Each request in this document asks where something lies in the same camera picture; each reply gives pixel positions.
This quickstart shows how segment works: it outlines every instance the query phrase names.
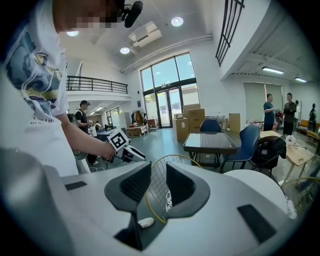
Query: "hand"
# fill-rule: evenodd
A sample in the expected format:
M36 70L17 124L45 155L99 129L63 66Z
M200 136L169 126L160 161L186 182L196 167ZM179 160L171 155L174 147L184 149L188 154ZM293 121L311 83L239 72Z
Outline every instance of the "hand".
M101 153L99 154L101 157L104 157L109 160L115 154L116 154L116 150L111 144L109 143L102 144Z

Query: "doorway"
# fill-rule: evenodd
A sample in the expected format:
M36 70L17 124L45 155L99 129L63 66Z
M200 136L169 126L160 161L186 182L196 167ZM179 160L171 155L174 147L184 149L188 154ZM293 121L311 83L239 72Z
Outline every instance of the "doorway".
M174 114L182 113L181 88L166 89L156 93L160 128L172 128Z

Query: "recessed ceiling light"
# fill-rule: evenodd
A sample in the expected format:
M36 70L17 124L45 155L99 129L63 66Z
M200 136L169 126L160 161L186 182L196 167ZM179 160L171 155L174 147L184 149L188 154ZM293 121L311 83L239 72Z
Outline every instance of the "recessed ceiling light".
M284 72L281 71L281 70L277 70L277 69L274 69L274 68L270 68L270 67L263 67L262 68L263 71L269 71L269 72L273 72L273 73L277 73L277 74L283 74Z
M128 53L130 53L130 49L128 47L123 47L123 48L121 48L120 53L128 54Z
M78 34L79 34L79 30L67 32L67 35L70 37L75 37Z
M184 19L181 17L174 17L171 20L171 24L175 27L180 27L184 23Z
M302 82L302 83L306 83L307 82L306 80L303 80L303 79L301 79L299 77L296 77L294 80L297 80L297 81Z

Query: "floor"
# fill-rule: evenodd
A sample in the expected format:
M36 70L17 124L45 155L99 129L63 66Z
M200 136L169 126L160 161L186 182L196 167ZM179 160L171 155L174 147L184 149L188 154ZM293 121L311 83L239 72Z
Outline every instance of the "floor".
M238 147L241 146L239 135L233 133L229 133L228 135ZM296 142L299 143L301 146L307 147L307 149L313 153L316 151L317 144L315 142L307 141L307 137L305 135L297 132L295 134L295 137ZM174 139L173 130L169 128L160 129L156 131L149 131L141 137L131 137L131 145L140 150L143 154L145 154L147 161L151 161L152 163L155 163L160 158L170 154L179 154L184 155L186 157L189 156L189 153L185 152L183 149L183 143L177 142ZM99 164L97 164L95 167L105 168L104 161L101 158L99 158L98 161ZM310 163L308 163L305 168L305 175L309 175L319 164L320 161L318 158L314 158L313 161L310 161ZM239 169L240 165L241 163L236 163L234 169ZM272 179L277 182L282 181L286 177L286 174L288 173L290 166L291 164L288 162L287 159L282 159L281 157L279 157L277 167L275 167L272 170ZM251 169L251 167L251 164L247 163L244 168ZM223 171L228 172L232 169L232 163L227 162L224 166ZM293 169L293 172L289 177L289 180L297 178L301 170L302 166L296 166ZM140 202L138 206L137 215L139 220L148 217L153 217L144 199ZM155 220L153 226L142 230L140 233L140 237L143 247L146 248L163 228L164 224Z

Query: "balcony railing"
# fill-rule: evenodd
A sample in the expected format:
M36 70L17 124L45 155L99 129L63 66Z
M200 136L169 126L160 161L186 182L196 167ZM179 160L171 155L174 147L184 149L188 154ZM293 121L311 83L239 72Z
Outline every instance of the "balcony railing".
M128 85L125 83L84 76L68 75L66 81L67 91L97 91L128 94L127 87Z
M225 0L224 2L221 36L215 54L220 67L228 49L231 47L232 38L234 37L241 11L245 8L244 1L245 0Z

